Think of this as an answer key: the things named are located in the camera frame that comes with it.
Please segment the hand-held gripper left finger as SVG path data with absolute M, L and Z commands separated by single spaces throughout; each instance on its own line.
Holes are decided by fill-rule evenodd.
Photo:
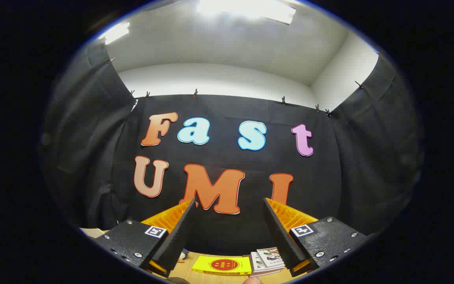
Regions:
M 167 277 L 190 236 L 196 209 L 191 199 L 144 221 L 127 219 L 93 241 L 115 257 Z

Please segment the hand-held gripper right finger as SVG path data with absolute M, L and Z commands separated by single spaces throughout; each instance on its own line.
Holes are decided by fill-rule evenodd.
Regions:
M 263 203 L 270 235 L 293 277 L 339 262 L 368 241 L 335 217 L 317 219 L 270 198 Z

